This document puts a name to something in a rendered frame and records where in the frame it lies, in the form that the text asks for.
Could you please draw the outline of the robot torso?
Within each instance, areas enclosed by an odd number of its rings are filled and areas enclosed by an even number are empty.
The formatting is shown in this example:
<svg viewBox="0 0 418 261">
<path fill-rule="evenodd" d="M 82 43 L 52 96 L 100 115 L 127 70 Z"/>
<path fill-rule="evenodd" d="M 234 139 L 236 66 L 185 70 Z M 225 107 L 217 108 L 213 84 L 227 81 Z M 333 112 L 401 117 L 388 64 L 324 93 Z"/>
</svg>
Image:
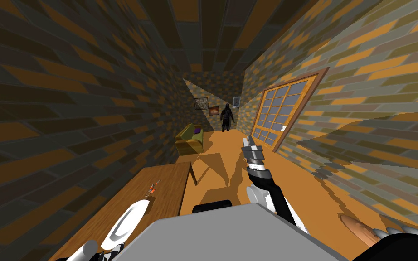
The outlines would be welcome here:
<svg viewBox="0 0 418 261">
<path fill-rule="evenodd" d="M 258 203 L 160 219 L 113 261 L 348 261 Z"/>
</svg>

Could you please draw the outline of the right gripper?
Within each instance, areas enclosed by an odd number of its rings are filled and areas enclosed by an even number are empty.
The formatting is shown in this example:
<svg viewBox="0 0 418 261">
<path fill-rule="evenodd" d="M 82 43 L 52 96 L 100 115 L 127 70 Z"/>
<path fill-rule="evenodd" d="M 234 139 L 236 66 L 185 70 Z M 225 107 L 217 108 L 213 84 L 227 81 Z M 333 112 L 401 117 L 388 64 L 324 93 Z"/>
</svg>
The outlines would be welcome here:
<svg viewBox="0 0 418 261">
<path fill-rule="evenodd" d="M 265 157 L 263 155 L 263 148 L 262 146 L 256 146 L 251 136 L 243 138 L 242 152 L 244 154 L 244 157 L 246 158 L 249 168 L 265 167 L 265 164 L 263 162 L 265 160 Z"/>
</svg>

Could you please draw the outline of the olive green sofa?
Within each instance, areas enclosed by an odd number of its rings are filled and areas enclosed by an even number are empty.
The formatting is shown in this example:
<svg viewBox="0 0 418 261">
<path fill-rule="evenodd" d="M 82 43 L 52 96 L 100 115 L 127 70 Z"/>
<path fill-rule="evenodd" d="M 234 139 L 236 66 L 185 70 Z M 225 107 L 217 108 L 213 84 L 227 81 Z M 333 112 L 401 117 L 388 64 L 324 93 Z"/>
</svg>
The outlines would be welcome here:
<svg viewBox="0 0 418 261">
<path fill-rule="evenodd" d="M 175 146 L 180 156 L 204 152 L 204 131 L 201 125 L 188 124 L 175 136 Z"/>
</svg>

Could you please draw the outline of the dark human figure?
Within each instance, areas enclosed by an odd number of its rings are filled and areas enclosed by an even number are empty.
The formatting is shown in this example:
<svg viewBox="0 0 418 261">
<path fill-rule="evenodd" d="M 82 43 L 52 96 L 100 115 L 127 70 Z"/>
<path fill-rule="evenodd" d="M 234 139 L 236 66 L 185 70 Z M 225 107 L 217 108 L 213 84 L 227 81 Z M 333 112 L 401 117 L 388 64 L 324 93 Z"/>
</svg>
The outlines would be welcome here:
<svg viewBox="0 0 418 261">
<path fill-rule="evenodd" d="M 222 132 L 225 130 L 230 131 L 231 122 L 234 122 L 234 117 L 229 103 L 225 105 L 225 108 L 220 113 L 220 120 L 222 121 Z"/>
</svg>

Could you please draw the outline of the wooden framed window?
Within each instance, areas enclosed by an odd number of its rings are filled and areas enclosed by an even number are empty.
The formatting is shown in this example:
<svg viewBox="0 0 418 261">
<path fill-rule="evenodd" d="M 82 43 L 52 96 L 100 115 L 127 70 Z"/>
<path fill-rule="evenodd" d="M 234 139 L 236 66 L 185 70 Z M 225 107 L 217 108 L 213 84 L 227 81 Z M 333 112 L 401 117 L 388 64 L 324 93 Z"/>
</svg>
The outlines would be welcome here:
<svg viewBox="0 0 418 261">
<path fill-rule="evenodd" d="M 250 136 L 256 145 L 275 152 L 315 92 L 328 67 L 265 89 Z"/>
</svg>

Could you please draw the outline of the brown wooden table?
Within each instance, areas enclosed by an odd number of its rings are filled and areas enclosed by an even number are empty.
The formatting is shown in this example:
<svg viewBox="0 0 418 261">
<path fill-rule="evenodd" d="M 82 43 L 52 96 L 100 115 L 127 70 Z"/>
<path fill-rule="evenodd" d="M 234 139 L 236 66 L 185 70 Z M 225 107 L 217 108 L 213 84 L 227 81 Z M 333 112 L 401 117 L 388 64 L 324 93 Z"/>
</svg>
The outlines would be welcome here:
<svg viewBox="0 0 418 261">
<path fill-rule="evenodd" d="M 145 197 L 151 185 L 159 180 L 154 193 Z M 147 199 L 150 203 L 143 218 L 124 243 L 130 244 L 153 222 L 179 215 L 188 181 L 191 184 L 196 183 L 190 162 L 143 168 L 60 247 L 49 261 L 71 256 L 90 240 L 101 245 L 122 214 L 133 203 Z"/>
</svg>

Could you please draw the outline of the tan rounded wooden shape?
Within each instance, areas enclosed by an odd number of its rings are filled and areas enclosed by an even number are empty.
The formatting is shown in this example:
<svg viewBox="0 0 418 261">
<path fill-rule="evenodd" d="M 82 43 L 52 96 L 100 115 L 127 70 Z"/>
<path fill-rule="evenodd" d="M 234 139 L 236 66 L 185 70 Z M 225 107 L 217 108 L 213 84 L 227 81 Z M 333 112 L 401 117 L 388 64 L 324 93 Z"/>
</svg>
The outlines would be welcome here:
<svg viewBox="0 0 418 261">
<path fill-rule="evenodd" d="M 358 237 L 367 246 L 371 247 L 380 240 L 380 238 L 374 233 L 373 229 L 363 224 L 362 222 L 347 215 L 340 215 L 339 218 L 345 227 L 348 228 L 353 235 Z"/>
</svg>

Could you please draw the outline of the small orange white tool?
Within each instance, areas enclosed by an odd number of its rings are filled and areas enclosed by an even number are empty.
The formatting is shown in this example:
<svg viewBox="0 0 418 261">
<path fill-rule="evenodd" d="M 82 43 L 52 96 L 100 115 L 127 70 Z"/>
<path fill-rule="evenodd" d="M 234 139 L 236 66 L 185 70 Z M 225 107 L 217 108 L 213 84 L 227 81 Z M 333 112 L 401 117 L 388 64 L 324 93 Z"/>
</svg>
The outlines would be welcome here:
<svg viewBox="0 0 418 261">
<path fill-rule="evenodd" d="M 159 181 L 157 181 L 156 183 L 153 183 L 153 184 L 151 185 L 151 187 L 150 187 L 150 189 L 148 190 L 148 192 L 146 193 L 145 197 L 149 197 L 151 194 L 153 194 L 153 193 L 154 193 L 154 191 L 155 191 L 155 187 L 156 187 L 156 185 L 157 185 L 159 182 L 160 182 L 160 180 L 159 180 Z"/>
</svg>

